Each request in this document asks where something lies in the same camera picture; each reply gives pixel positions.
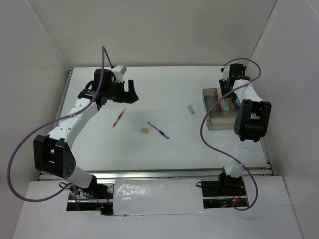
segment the red wire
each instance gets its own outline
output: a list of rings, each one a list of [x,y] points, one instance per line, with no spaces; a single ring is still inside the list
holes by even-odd
[[[106,198],[106,201],[108,201],[108,204],[110,204],[108,197],[106,196],[105,192],[101,191],[103,193],[104,197]]]
[[[238,198],[241,198],[241,196],[242,196],[242,193],[241,193],[241,191],[238,189],[238,192],[239,192],[239,196],[238,196]]]

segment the white panel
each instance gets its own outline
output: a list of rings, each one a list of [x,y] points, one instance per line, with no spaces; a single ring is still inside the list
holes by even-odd
[[[199,179],[116,180],[114,215],[196,214],[204,212]]]
[[[314,10],[319,13],[319,1],[318,0],[308,0],[310,2],[310,4],[312,5],[312,7],[314,8]]]
[[[258,185],[259,196],[254,207],[291,205],[283,178],[280,176],[254,176]],[[256,189],[251,177],[245,176],[244,183],[249,202],[253,202]]]
[[[260,183],[268,184],[271,177],[261,178]],[[58,190],[57,182],[32,182],[27,195],[42,198]],[[290,205],[253,207],[246,212],[222,208],[193,215],[123,217],[66,212],[67,197],[65,191],[43,203],[24,203],[13,238],[301,239]]]
[[[24,1],[0,1],[0,32],[0,237],[10,239],[22,201],[7,186],[9,158],[30,131],[55,118],[66,72]],[[13,162],[13,186],[25,195],[29,181],[37,175],[29,140]]]
[[[272,103],[266,140],[305,239],[319,234],[318,56],[318,13],[309,1],[279,0],[252,57],[263,70],[254,87]]]
[[[77,165],[86,171],[222,168],[230,159],[208,148],[200,139],[205,116],[202,90],[219,87],[221,67],[128,67],[139,100],[134,104],[109,101],[86,124],[74,141]],[[68,114],[79,92],[93,79],[96,68],[75,68],[63,106]],[[187,106],[192,105],[191,115]],[[128,109],[115,128],[123,107]],[[165,139],[147,122],[170,139]],[[142,127],[150,129],[142,133]],[[215,147],[234,153],[234,130],[209,131],[204,136]],[[267,167],[260,143],[252,149],[248,167]]]
[[[221,65],[250,57],[276,0],[31,0],[73,66]]]

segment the plastic sheet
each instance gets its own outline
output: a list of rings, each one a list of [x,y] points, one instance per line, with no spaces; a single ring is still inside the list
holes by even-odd
[[[197,214],[204,212],[199,179],[117,180],[114,215]]]

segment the white wall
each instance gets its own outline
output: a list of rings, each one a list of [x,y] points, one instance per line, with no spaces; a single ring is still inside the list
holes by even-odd
[[[22,207],[7,186],[9,157],[27,133],[56,117],[67,73],[23,0],[0,1],[0,32],[0,237],[8,239]],[[32,140],[21,148],[11,175],[25,195],[37,175]]]
[[[254,86],[273,106],[266,140],[304,239],[319,234],[319,3],[311,2],[278,0],[252,56],[263,71]]]
[[[30,0],[72,66],[221,65],[250,57],[276,0]]]

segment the white table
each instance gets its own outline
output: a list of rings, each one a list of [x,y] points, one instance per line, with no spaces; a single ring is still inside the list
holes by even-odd
[[[97,68],[74,68],[61,115],[73,107]],[[73,144],[77,165],[90,172],[222,168],[229,159],[205,146],[199,135],[205,115],[202,90],[219,87],[220,68],[128,67],[124,78],[134,80],[140,99],[134,104],[109,101],[100,109]],[[188,105],[195,114],[189,113]],[[126,113],[112,128],[124,106]],[[142,133],[142,127],[149,128],[149,133]],[[209,131],[205,126],[204,136],[215,147],[232,153],[234,130]],[[260,143],[252,150],[247,166],[269,168]]]

